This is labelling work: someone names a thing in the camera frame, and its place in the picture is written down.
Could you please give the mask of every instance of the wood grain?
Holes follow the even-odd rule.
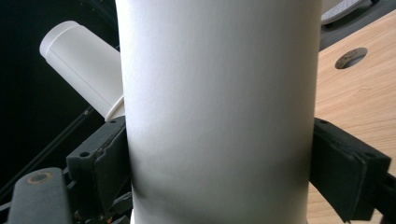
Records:
[[[337,60],[350,50],[367,55],[346,69]],[[319,53],[317,118],[326,119],[393,158],[396,175],[396,10]],[[310,186],[309,224],[343,223],[318,191]],[[375,212],[370,222],[379,223]]]

